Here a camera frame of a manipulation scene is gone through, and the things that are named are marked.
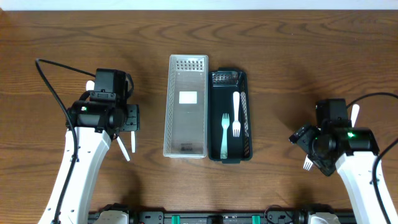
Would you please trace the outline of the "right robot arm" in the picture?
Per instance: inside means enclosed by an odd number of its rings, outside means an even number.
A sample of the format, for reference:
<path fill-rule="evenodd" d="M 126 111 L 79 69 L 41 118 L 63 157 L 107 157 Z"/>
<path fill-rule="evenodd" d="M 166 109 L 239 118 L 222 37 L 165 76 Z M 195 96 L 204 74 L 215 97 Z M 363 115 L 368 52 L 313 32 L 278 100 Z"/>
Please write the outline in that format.
<path fill-rule="evenodd" d="M 317 125 L 303 125 L 289 141 L 324 175 L 338 173 L 357 223 L 397 223 L 373 132 L 353 126 L 342 98 L 320 100 L 315 111 Z"/>

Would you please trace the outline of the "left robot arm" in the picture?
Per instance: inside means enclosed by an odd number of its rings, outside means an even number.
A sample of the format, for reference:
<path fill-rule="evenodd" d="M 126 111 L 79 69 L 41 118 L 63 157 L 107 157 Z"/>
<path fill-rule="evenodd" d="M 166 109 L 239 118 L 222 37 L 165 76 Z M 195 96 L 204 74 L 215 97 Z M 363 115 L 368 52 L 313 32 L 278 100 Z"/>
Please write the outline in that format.
<path fill-rule="evenodd" d="M 99 68 L 94 87 L 67 109 L 62 163 L 40 223 L 87 223 L 98 171 L 113 139 L 139 130 L 130 74 Z"/>

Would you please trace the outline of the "pale green plastic fork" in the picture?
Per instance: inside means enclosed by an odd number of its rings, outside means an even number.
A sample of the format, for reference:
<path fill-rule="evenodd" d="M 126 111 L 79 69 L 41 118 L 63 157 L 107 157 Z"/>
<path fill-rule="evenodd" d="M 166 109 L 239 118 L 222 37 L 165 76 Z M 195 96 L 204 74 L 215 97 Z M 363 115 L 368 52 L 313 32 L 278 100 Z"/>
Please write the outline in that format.
<path fill-rule="evenodd" d="M 229 128 L 229 114 L 224 113 L 222 115 L 222 120 L 221 120 L 221 125 L 223 128 L 223 135 L 222 135 L 222 140 L 221 140 L 221 149 L 220 149 L 220 158 L 221 159 L 226 159 L 228 157 L 228 128 Z"/>

